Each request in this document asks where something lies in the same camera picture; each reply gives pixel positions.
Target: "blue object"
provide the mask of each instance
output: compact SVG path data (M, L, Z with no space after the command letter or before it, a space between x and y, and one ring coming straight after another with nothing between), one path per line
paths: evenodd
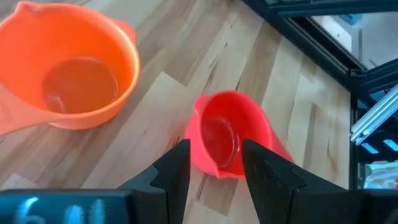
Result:
M373 146L369 145L368 143L363 143L361 144L362 147L364 147L366 150L368 150L368 152L370 152L371 154L378 154L379 151L375 148L373 148Z
M349 25L353 26L362 19L362 14L340 15L339 17Z
M398 151L398 144L395 143L393 140L390 139L386 139L384 140L384 143L386 145L388 145L392 150L394 150L395 152Z
M379 101L379 100L381 100L381 98L383 98L383 96L385 96L386 94L384 93L384 91L380 91L380 92L377 92L377 93L373 93L372 95L371 95L371 97L374 99L374 100L376 100L377 102ZM358 108L364 108L364 109L366 109L366 106L360 101L360 100L358 100Z

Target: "black metal frame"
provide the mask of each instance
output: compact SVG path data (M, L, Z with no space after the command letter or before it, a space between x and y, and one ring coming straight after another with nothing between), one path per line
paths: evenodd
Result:
M392 88L398 83L398 59L368 70L353 57L327 31L310 16L354 14L365 12L398 11L396 0L242 0L259 14L273 28L289 39L303 53L327 72L367 109L376 104L370 94ZM351 125L359 118L356 103L351 104ZM350 149L350 188L357 188L358 163L396 160L398 153L391 152L383 140L398 140L396 134L398 116L389 118L378 130L378 134L369 138L373 144L382 147L377 156L351 145Z

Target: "wood grain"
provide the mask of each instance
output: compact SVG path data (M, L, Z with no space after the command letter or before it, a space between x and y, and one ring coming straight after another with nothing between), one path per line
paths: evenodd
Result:
M41 124L1 136L3 189L115 188L183 138L196 97L221 90L259 103L297 165L348 187L349 93L241 1L64 2L130 23L141 77L123 110L100 127ZM0 18L16 3L0 3ZM336 37L351 46L346 34ZM184 223L257 224L246 182L192 165Z

